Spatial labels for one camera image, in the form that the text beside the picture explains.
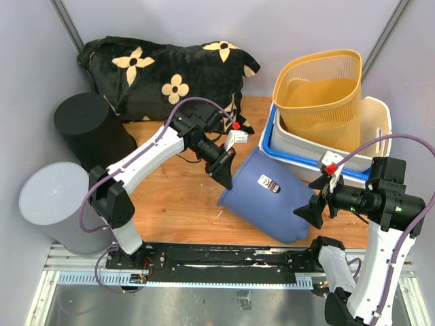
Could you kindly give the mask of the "blue bucket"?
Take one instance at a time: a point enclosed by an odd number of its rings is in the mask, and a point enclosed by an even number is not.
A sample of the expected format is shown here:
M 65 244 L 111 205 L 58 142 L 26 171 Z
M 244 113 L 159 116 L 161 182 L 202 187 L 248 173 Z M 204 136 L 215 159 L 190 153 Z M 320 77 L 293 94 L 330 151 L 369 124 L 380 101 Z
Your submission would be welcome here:
M 310 223 L 294 214 L 315 192 L 255 147 L 224 190 L 217 205 L 244 219 L 276 241 L 291 244 L 305 239 Z

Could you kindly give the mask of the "yellow slatted basket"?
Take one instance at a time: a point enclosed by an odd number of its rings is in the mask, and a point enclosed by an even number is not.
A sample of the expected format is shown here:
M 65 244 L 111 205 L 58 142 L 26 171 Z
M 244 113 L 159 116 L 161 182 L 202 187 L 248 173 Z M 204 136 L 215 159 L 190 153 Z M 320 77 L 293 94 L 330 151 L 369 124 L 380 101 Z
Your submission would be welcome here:
M 342 49 L 293 60 L 278 75 L 273 102 L 288 132 L 353 151 L 360 145 L 361 55 Z

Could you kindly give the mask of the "black large bucket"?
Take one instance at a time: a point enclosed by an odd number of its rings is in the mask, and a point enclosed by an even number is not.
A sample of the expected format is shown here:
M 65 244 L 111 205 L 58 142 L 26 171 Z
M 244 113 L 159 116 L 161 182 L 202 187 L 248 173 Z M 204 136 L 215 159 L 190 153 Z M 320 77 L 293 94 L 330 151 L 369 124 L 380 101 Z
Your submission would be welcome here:
M 107 168 L 137 148 L 109 103 L 93 92 L 64 100 L 54 112 L 54 125 L 87 172 Z

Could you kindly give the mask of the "grey bucket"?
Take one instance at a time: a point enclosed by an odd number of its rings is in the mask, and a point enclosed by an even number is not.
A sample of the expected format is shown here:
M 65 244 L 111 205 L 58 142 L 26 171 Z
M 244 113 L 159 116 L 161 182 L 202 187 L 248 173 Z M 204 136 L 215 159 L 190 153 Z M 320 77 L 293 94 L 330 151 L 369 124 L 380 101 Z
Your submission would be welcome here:
M 28 222 L 81 256 L 102 253 L 113 241 L 109 230 L 89 234 L 80 227 L 88 182 L 88 173 L 78 164 L 57 162 L 32 175 L 19 197 L 20 212 Z

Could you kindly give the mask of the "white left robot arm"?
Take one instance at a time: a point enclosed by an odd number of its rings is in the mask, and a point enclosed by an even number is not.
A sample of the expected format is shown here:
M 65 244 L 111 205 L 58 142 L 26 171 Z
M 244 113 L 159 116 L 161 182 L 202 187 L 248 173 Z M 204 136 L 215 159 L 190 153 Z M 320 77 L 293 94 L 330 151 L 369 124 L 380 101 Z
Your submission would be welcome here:
M 106 170 L 95 167 L 90 177 L 90 203 L 103 218 L 122 250 L 122 261 L 132 269 L 145 262 L 142 239 L 133 223 L 135 207 L 130 195 L 136 187 L 169 158 L 190 149 L 205 162 L 205 172 L 214 181 L 232 189 L 231 165 L 235 143 L 245 142 L 247 134 L 238 124 L 223 145 L 207 138 L 208 122 L 197 115 L 172 115 L 142 146 Z

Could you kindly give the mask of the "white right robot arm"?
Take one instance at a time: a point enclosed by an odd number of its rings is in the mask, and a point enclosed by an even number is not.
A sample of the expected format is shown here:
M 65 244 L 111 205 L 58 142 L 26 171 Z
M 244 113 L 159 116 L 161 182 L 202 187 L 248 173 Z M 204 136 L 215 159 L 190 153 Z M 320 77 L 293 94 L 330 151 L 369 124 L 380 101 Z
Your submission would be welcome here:
M 319 160 L 321 176 L 309 184 L 318 194 L 294 214 L 320 229 L 325 208 L 335 217 L 339 210 L 367 216 L 368 246 L 360 274 L 354 278 L 342 242 L 318 236 L 308 254 L 309 266 L 324 271 L 329 294 L 325 320 L 329 325 L 391 325 L 394 293 L 406 256 L 421 231 L 408 226 L 425 208 L 422 198 L 407 195 L 404 177 L 406 162 L 375 157 L 365 188 L 345 185 L 342 156 L 327 151 Z

